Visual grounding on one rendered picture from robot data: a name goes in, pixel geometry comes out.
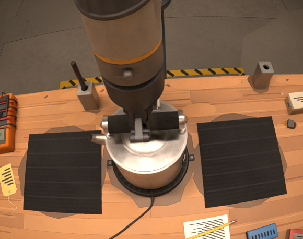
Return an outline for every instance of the yellow pencil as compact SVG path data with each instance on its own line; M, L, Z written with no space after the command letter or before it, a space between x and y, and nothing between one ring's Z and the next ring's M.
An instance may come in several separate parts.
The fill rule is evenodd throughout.
M208 234L208 233L210 233L210 232L214 232L214 231L217 231L217 230L219 230L219 229L221 229L221 228L224 228L225 226L229 226L229 225L235 223L236 221L237 221L237 220L233 220L232 222L228 222L228 223L223 224L223 225L221 225L221 226L217 226L216 228L210 229L209 231L200 233L200 234L195 235L195 236L192 236L192 237L188 237L187 239L195 239L195 238L197 238L197 237L204 236L204 235L206 235L206 234Z

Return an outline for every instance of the yellow tag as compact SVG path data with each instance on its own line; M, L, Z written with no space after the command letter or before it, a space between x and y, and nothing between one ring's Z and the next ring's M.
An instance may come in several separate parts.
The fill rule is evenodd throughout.
M0 168L0 183L3 196L7 197L16 193L17 186L10 163Z

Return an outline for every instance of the hazard stripe tape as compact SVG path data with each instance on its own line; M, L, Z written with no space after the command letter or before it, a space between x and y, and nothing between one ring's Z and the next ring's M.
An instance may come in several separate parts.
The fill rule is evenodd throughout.
M86 78L85 81L93 81L94 84L102 83L102 77ZM66 89L67 87L71 87L71 86L77 86L77 85L78 85L78 80L61 81L60 90Z
M167 77L176 76L202 76L202 75L225 75L238 74L245 76L243 68L208 68L208 69L193 69L193 70L168 70Z

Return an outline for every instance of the orange stripe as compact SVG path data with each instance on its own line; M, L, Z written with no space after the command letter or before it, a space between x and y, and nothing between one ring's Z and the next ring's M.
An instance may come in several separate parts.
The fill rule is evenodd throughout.
M125 60L108 59L103 56L100 56L93 49L92 50L93 50L94 54L104 62L107 62L110 64L115 64L115 65L126 65L126 64L133 64L136 62L140 62L140 61L148 58L149 56L151 56L160 47L161 41L162 41L162 37L160 38L160 41L157 43L157 45L151 51L147 52L146 54L139 56L139 57L135 57L132 59L125 59Z

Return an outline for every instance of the wooden table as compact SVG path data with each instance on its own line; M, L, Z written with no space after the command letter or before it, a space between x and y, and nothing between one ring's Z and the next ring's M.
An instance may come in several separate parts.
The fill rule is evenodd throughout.
M272 116L287 163L288 193L269 198L255 207L205 208L192 175L180 202L166 207L154 206L118 238L184 238L184 221L223 214L238 220L230 227L232 239L245 239L246 231L271 223L277 224L282 239L288 237L290 228L303 229L303 114L289 117L284 103L288 93L303 91L303 75L274 75L269 90L264 93L253 91L248 76L167 79L165 84L161 99L183 109L195 148L197 122L210 122L228 113ZM108 174L102 189L101 215L76 214L56 219L23 210L20 186L24 182L19 181L18 168L28 148L29 134L72 125L83 130L101 130L103 115L112 114L118 107L108 98L104 85L96 89L100 95L100 112L84 112L75 88L17 95L16 149L0 155L0 167L12 164L18 190L10 200L18 209L10 216L14 206L2 195L0 186L0 238L109 238L146 210L113 186ZM288 118L297 122L295 129L284 126Z

